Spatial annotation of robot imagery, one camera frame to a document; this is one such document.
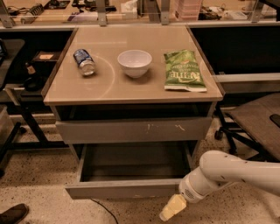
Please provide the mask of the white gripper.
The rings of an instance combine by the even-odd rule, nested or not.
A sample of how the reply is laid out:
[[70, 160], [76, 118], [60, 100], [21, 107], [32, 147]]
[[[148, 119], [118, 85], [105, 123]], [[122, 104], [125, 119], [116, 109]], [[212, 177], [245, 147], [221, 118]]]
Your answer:
[[168, 221], [186, 208], [186, 202], [197, 203], [216, 189], [216, 182], [207, 178], [201, 170], [193, 170], [179, 183], [180, 194], [174, 194], [159, 214], [162, 221]]

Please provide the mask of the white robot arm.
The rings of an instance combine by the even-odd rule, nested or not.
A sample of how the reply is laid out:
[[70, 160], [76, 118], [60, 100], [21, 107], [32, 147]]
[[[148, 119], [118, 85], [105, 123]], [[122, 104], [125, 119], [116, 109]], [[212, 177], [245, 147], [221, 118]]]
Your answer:
[[168, 221], [186, 208], [187, 203], [197, 203], [208, 194], [243, 182], [274, 195], [280, 195], [280, 164], [243, 160], [219, 150], [205, 152], [199, 166], [184, 176], [174, 194], [159, 214]]

